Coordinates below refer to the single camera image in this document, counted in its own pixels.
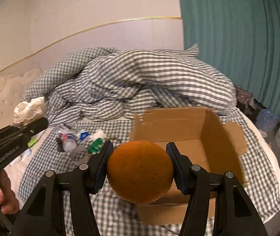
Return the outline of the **person's left hand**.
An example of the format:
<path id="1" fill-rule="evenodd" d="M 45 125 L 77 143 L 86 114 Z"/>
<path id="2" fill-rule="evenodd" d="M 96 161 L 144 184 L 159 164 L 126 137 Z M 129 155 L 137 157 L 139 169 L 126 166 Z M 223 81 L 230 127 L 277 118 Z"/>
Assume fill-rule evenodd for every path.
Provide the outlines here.
<path id="1" fill-rule="evenodd" d="M 0 176 L 0 209 L 4 215 L 19 211 L 19 201 L 11 189 L 11 181 L 5 170 L 2 170 Z"/>

